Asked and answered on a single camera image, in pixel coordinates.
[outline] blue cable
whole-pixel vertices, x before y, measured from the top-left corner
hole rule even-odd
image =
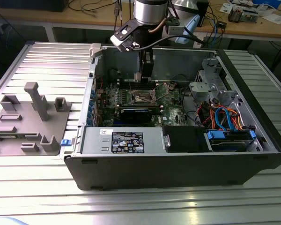
[[[211,19],[211,18],[209,18],[209,19],[214,23],[214,29],[215,29],[214,39],[212,40],[212,43],[211,43],[211,46],[210,46],[210,47],[212,47],[214,45],[214,41],[216,40],[217,26],[216,26],[216,24],[215,24],[213,19]]]
[[[227,109],[223,108],[223,107],[220,107],[220,108],[218,108],[218,109],[215,111],[214,117],[215,117],[215,122],[216,122],[216,124],[217,124],[220,128],[222,128],[223,131],[227,131],[226,128],[224,128],[224,127],[220,124],[220,122],[219,122],[218,114],[219,114],[219,111],[220,111],[221,109],[223,109],[223,110],[225,111],[226,115],[227,115],[227,121],[228,121],[229,128],[230,128],[231,130],[235,130],[235,127],[234,127],[233,123],[231,122],[231,118],[230,118],[230,115],[229,115],[229,111],[228,111]]]

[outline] black box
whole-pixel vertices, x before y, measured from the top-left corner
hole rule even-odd
[[[201,27],[204,22],[204,17],[207,12],[208,4],[209,4],[208,0],[197,0],[197,7],[199,10],[198,14],[200,16],[200,20],[197,27]]]
[[[0,8],[35,9],[62,12],[69,0],[0,0]]]

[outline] wooden table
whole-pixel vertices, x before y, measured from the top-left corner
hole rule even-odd
[[[90,3],[92,0],[81,0],[82,4]],[[281,24],[269,22],[263,18],[258,18],[257,23],[232,23],[228,22],[228,14],[219,12],[220,5],[225,0],[210,0],[214,14],[219,20],[226,22],[227,27],[224,33],[225,38],[255,39],[281,41]],[[89,8],[96,8],[112,3],[112,0],[102,0],[98,4],[90,5]],[[75,0],[71,7],[81,9],[79,0]],[[93,29],[93,30],[113,30],[114,6],[107,6],[96,10],[93,15],[77,12],[66,8],[62,13],[54,13],[37,10],[24,9],[1,9],[0,13],[12,24],[43,26],[46,30],[50,42],[55,42],[53,27]],[[123,3],[123,22],[129,19],[129,3]],[[0,23],[6,23],[0,17]],[[201,28],[196,29],[202,35],[209,35],[213,28],[208,20],[205,20]]]

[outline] wire bundle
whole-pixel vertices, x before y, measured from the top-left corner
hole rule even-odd
[[[87,5],[91,5],[91,4],[98,4],[101,2],[98,1],[98,2],[95,2],[95,3],[88,3],[88,4],[84,4],[84,5],[81,5],[81,9],[76,9],[76,8],[73,8],[71,7],[71,3],[75,1],[75,0],[70,0],[69,4],[68,4],[68,7],[71,9],[71,10],[74,10],[74,11],[77,11],[77,12],[90,12],[90,11],[94,11],[96,9],[100,9],[100,8],[103,8],[103,7],[106,7],[106,6],[111,6],[111,5],[114,5],[116,2],[113,2],[113,3],[110,3],[110,4],[107,4],[107,5],[103,5],[103,6],[99,6],[99,7],[96,7],[96,8],[91,8],[91,9],[85,9],[85,6]]]
[[[219,114],[223,113],[222,121],[219,121]],[[243,125],[241,123],[240,114],[237,113],[232,108],[227,108],[222,105],[214,105],[209,108],[209,117],[206,118],[202,124],[210,129],[219,129],[227,131],[223,123],[227,120],[228,127],[230,130],[243,130]]]
[[[219,37],[216,37],[216,35],[218,33],[218,28],[217,28],[216,24],[218,23],[219,20],[218,20],[217,16],[214,14],[213,9],[210,7],[210,4],[208,7],[210,8],[211,12],[206,12],[205,18],[209,19],[209,23],[210,23],[210,21],[213,22],[212,24],[210,23],[211,27],[213,28],[213,31],[210,33],[210,35],[206,41],[206,44],[204,46],[208,47],[208,45],[210,45],[210,44],[211,44],[211,46],[214,46],[218,43],[220,43],[220,45],[221,45],[225,29],[221,28],[221,31],[222,31],[221,35]]]

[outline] floor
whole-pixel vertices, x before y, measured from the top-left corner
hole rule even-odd
[[[34,26],[15,26],[27,41],[48,41],[44,28]],[[9,26],[4,28],[4,35],[0,36],[0,78],[4,75],[9,65],[13,62],[18,52],[21,50],[24,41]],[[82,30],[68,28],[54,28],[54,32],[58,42],[72,43],[110,43],[109,37],[112,31],[109,30]],[[213,48],[227,49],[230,39],[223,38],[222,42]],[[192,46],[192,43],[181,46]],[[263,62],[269,67],[277,54],[278,50],[268,41],[253,41],[248,48],[249,51],[256,53]],[[281,63],[274,73],[281,81]]]

